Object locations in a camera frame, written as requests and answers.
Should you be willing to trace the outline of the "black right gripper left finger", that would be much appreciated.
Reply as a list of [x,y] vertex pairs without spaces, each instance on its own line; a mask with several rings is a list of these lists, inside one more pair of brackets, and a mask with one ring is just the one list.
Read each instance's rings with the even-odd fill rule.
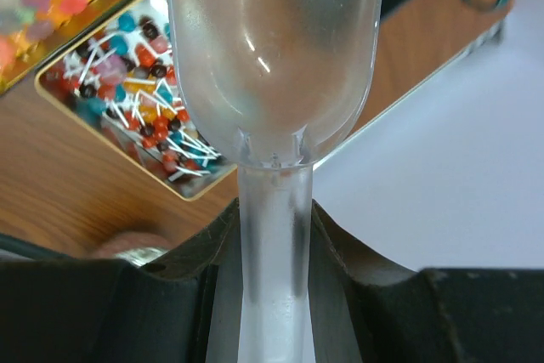
[[1,264],[4,362],[235,362],[239,204],[137,267],[112,259]]

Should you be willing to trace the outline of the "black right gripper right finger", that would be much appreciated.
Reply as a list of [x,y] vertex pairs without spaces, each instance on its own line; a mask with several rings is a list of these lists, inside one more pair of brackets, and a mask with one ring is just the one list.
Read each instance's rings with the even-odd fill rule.
[[539,269],[413,271],[311,219],[309,307],[319,362],[540,362]]

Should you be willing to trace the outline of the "gold tin of lollipops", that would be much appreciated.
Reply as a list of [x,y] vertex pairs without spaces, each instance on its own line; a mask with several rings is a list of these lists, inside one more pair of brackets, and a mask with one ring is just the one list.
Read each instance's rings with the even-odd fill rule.
[[194,201],[235,166],[197,131],[173,67],[167,0],[133,0],[39,71],[37,91]]

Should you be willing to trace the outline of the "clear plastic scoop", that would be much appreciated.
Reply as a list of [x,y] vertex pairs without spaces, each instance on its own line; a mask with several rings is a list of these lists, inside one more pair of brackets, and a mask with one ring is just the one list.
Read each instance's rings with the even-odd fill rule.
[[201,135],[237,166],[239,362],[299,362],[313,167],[370,89],[382,0],[167,0],[176,77]]

